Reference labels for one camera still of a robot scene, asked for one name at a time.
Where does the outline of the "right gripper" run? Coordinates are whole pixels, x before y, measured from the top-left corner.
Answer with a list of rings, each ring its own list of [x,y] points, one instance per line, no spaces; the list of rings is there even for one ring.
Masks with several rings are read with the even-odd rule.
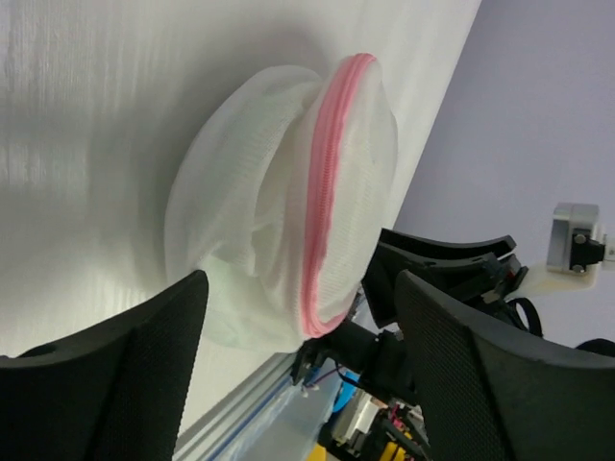
[[[470,261],[504,256],[497,261],[489,290],[477,297],[473,307],[512,327],[542,336],[542,323],[534,304],[528,298],[513,296],[529,272],[529,268],[511,254],[516,246],[510,235],[458,243],[383,229],[362,281],[375,324],[384,328],[396,322],[395,286],[403,271],[409,271],[442,291],[450,291],[469,278]]]

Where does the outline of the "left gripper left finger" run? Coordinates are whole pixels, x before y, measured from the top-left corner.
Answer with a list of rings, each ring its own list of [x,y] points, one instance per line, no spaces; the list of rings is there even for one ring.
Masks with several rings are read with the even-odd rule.
[[[195,271],[93,327],[2,357],[2,459],[171,459],[208,293]]]

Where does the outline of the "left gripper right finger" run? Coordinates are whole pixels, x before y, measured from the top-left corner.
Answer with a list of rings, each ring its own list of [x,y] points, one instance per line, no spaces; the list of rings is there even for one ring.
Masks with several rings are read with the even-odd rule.
[[[613,459],[613,358],[507,325],[408,271],[396,308],[434,459]]]

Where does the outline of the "pink-trimmed mesh laundry bag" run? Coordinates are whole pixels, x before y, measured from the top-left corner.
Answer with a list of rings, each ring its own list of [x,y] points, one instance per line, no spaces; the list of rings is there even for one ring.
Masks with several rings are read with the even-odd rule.
[[[397,123],[367,53],[328,77],[259,71],[189,147],[164,217],[167,277],[209,279],[203,332],[293,352],[344,320],[386,223]]]

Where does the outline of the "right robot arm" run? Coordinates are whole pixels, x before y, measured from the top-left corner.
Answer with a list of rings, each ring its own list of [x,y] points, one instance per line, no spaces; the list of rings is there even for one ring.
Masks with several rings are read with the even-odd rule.
[[[332,360],[383,400],[478,400],[501,411],[614,402],[601,342],[568,352],[544,338],[532,298],[577,288],[614,265],[614,239],[591,225],[554,229],[544,270],[516,257],[510,236],[476,243],[381,233],[362,287],[376,323],[346,320],[304,344],[295,382]]]

